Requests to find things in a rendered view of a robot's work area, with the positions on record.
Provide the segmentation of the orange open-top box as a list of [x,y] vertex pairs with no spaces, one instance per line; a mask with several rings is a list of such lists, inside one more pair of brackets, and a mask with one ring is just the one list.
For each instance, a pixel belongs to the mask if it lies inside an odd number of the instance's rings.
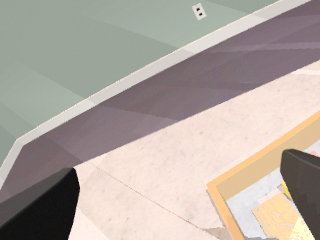
[[283,149],[320,156],[320,104],[204,180],[233,240],[315,240],[280,175]]

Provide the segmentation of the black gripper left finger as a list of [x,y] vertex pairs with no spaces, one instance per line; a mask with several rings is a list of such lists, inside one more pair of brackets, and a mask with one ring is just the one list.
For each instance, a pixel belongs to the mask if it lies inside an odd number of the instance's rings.
[[0,203],[0,240],[68,240],[80,185],[75,168],[63,168]]

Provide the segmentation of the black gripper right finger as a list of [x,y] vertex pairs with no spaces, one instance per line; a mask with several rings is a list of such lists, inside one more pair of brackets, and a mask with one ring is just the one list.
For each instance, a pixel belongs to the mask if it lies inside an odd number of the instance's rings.
[[283,149],[280,175],[313,239],[320,240],[320,156]]

